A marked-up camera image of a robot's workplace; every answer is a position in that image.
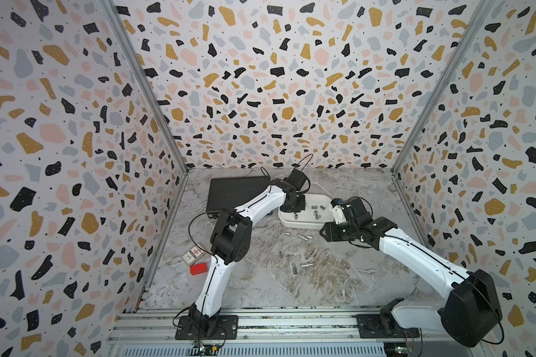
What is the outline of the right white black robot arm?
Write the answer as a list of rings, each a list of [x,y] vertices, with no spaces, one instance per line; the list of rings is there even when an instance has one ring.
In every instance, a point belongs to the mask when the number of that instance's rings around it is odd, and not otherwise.
[[[374,218],[362,198],[333,199],[333,219],[324,224],[321,236],[328,242],[355,243],[373,248],[404,264],[442,298],[442,303],[394,299],[381,309],[385,331],[426,329],[447,333],[466,347],[483,342],[502,326],[503,314],[493,278],[482,269],[475,272],[451,263],[386,217]]]

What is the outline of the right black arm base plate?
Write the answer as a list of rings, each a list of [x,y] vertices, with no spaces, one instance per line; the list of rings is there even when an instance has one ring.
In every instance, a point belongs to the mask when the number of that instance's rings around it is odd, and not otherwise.
[[[361,339],[418,339],[419,329],[404,329],[394,318],[381,314],[357,315],[357,329]]]

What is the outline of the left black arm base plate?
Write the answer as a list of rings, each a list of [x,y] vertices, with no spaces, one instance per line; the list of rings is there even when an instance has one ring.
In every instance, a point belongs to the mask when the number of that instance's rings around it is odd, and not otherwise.
[[[175,339],[178,341],[235,340],[238,335],[238,324],[237,315],[219,315],[212,319],[183,316],[180,318]]]

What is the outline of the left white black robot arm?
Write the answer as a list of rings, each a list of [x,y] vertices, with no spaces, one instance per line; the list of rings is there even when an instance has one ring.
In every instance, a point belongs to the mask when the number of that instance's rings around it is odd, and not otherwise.
[[[232,272],[250,249],[253,228],[275,210],[303,211],[308,192],[303,187],[310,183],[302,171],[294,169],[283,179],[268,179],[267,187],[249,201],[218,212],[211,250],[207,252],[211,255],[211,268],[199,297],[188,311],[193,321],[202,324],[217,318]]]

